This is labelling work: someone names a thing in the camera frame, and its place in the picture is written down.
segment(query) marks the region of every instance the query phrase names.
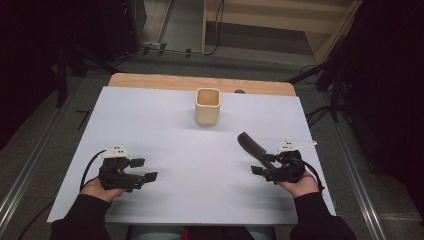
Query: white board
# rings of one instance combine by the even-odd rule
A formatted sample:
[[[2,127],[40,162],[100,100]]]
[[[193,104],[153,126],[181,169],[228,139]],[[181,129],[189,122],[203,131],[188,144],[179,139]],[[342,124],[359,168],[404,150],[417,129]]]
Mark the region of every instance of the white board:
[[[276,225],[297,222],[284,189],[251,173],[260,163],[237,136],[247,132],[268,153],[284,140],[311,135],[298,97],[221,93],[214,126],[195,122],[194,91],[105,87],[65,176],[48,222],[63,218],[79,192],[89,160],[123,144],[129,158],[145,158],[130,174],[158,172],[155,182],[115,199],[106,221],[129,224]],[[315,147],[300,150],[326,181]],[[97,159],[87,176],[98,174]],[[335,214],[328,190],[324,200]]]

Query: person's arm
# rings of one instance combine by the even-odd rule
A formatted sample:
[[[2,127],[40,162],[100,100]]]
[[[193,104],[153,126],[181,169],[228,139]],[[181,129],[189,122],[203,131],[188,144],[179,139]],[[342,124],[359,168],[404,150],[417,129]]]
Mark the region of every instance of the person's arm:
[[[104,190],[98,178],[87,183],[65,218],[54,221],[50,240],[107,239],[105,215],[112,200],[125,190]]]
[[[297,183],[279,182],[278,185],[291,193],[296,205],[298,224],[290,232],[291,240],[356,239],[342,218],[330,214],[311,174],[305,172]]]

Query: human hand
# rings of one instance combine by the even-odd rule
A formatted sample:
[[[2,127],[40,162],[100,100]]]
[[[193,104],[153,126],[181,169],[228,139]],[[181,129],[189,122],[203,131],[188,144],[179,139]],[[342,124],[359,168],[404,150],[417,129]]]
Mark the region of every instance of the human hand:
[[[112,202],[112,200],[116,197],[121,196],[121,194],[125,192],[125,189],[110,189],[105,190],[100,182],[99,178],[95,178],[85,184],[84,188],[81,190],[81,194],[90,195],[96,198],[99,198],[106,202]]]
[[[306,171],[297,183],[278,182],[277,184],[290,192],[293,198],[297,198],[308,193],[319,192],[315,178]]]

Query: wooden table edge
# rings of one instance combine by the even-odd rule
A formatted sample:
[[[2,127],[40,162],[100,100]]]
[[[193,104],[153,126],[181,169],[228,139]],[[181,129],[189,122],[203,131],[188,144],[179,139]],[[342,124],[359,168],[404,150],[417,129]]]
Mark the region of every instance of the wooden table edge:
[[[186,77],[160,74],[113,74],[108,86],[196,91],[217,88],[221,92],[243,90],[250,94],[296,96],[294,87],[286,82],[254,81],[226,78]]]

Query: metal rail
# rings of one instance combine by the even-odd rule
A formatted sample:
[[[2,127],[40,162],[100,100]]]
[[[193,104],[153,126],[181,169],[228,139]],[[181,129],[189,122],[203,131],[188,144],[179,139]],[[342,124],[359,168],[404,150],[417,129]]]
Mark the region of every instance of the metal rail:
[[[330,104],[328,99],[323,96],[323,94],[320,94],[320,97],[324,105]],[[359,207],[361,208],[365,223],[367,224],[368,230],[370,231],[370,235],[374,240],[386,240],[387,237],[380,224],[380,220],[364,186],[364,183],[362,182],[362,179],[356,170],[355,162],[349,151],[349,147],[346,143],[343,133],[340,130],[339,125],[335,124],[330,116],[327,115],[327,118],[331,122],[333,131],[336,135],[337,141],[339,142],[339,146],[343,153],[343,163],[345,164],[347,175],[349,176],[349,179],[352,183],[355,196],[358,200]]]
[[[69,97],[65,100],[62,107],[59,109],[55,109],[49,122],[45,126],[37,143],[35,144],[30,156],[28,157],[25,165],[22,167],[21,172],[19,173],[9,192],[2,200],[0,205],[0,238],[4,234],[10,219],[12,218],[16,208],[18,207],[23,195],[25,194],[25,191],[27,190],[32,177],[35,175],[35,172],[37,171],[38,166],[40,165],[40,156],[42,155],[44,148],[50,139],[50,136],[55,130],[63,113],[65,112],[66,107],[70,102],[70,99],[73,97],[74,94],[75,93],[73,93],[71,96],[68,95]]]

